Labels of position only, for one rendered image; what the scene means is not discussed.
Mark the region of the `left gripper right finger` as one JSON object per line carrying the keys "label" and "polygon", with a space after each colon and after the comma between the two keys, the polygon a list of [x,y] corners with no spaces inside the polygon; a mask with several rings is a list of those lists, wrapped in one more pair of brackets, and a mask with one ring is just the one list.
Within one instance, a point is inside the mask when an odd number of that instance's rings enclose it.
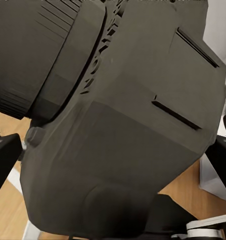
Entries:
{"label": "left gripper right finger", "polygon": [[205,154],[226,187],[226,137],[217,135],[214,145],[210,145]]}

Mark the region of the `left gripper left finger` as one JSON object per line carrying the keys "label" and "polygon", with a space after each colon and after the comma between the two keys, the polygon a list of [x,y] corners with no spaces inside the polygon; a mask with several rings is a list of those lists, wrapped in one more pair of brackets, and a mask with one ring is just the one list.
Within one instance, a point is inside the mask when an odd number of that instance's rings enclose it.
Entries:
{"label": "left gripper left finger", "polygon": [[0,137],[0,189],[23,152],[18,133]]}

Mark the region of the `digital camera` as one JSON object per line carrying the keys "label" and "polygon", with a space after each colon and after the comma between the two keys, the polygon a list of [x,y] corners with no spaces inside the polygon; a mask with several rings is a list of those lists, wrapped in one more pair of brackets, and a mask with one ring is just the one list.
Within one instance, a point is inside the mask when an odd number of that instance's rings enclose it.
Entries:
{"label": "digital camera", "polygon": [[0,112],[29,118],[20,184],[39,230],[136,238],[214,145],[226,64],[208,0],[0,0]]}

